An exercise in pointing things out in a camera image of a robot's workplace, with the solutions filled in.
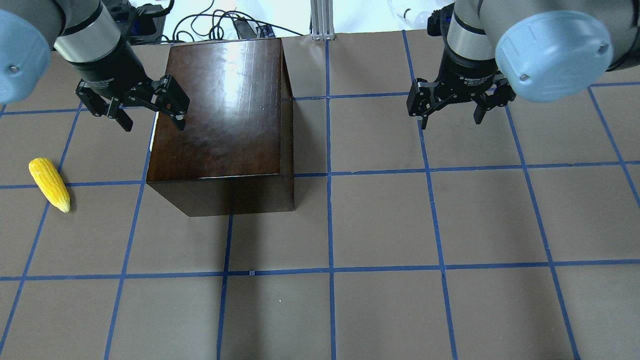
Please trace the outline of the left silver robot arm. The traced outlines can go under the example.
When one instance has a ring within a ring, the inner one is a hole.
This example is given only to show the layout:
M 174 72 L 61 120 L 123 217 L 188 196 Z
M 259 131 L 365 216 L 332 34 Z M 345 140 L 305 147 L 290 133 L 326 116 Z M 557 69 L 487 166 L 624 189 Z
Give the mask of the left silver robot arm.
M 171 75 L 152 80 L 100 0 L 3 0 L 0 5 L 1 103 L 25 100 L 57 51 L 80 76 L 76 95 L 95 116 L 126 132 L 126 107 L 168 116 L 183 131 L 190 99 Z

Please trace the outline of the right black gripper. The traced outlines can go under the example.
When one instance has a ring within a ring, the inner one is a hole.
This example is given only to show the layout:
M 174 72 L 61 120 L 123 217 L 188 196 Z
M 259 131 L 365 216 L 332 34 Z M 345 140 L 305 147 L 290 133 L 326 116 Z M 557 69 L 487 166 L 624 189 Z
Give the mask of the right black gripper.
M 420 129 L 425 130 L 429 117 L 440 110 L 442 101 L 473 101 L 476 104 L 473 120 L 480 125 L 487 112 L 496 107 L 505 107 L 517 97 L 509 80 L 500 73 L 494 59 L 468 59 L 446 47 L 435 82 L 413 79 L 407 94 L 407 114 L 420 117 Z M 493 93 L 485 93 L 493 85 Z

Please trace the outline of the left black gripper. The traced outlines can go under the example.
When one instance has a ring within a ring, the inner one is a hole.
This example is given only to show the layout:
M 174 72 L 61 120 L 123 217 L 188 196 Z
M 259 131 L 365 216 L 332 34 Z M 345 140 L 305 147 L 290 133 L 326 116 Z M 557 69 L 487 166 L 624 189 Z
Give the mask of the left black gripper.
M 151 84 L 142 62 L 125 39 L 120 39 L 115 48 L 100 59 L 78 63 L 70 62 L 81 79 L 76 87 L 80 102 L 95 116 L 106 116 L 125 131 L 133 129 L 133 120 L 121 108 L 119 98 L 138 84 Z M 154 105 L 158 112 L 169 116 L 179 132 L 185 130 L 185 116 L 190 98 L 178 80 L 164 75 L 154 86 Z M 104 98 L 112 98 L 109 103 Z

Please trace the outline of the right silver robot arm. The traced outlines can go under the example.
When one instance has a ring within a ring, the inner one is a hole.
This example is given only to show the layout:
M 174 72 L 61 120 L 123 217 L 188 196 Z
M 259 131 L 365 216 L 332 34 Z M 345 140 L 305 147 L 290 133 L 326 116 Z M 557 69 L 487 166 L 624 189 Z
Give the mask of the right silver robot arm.
M 422 129 L 449 105 L 475 103 L 480 125 L 517 97 L 557 101 L 639 64 L 637 0 L 451 0 L 426 30 L 444 48 L 435 80 L 414 79 L 407 96 Z

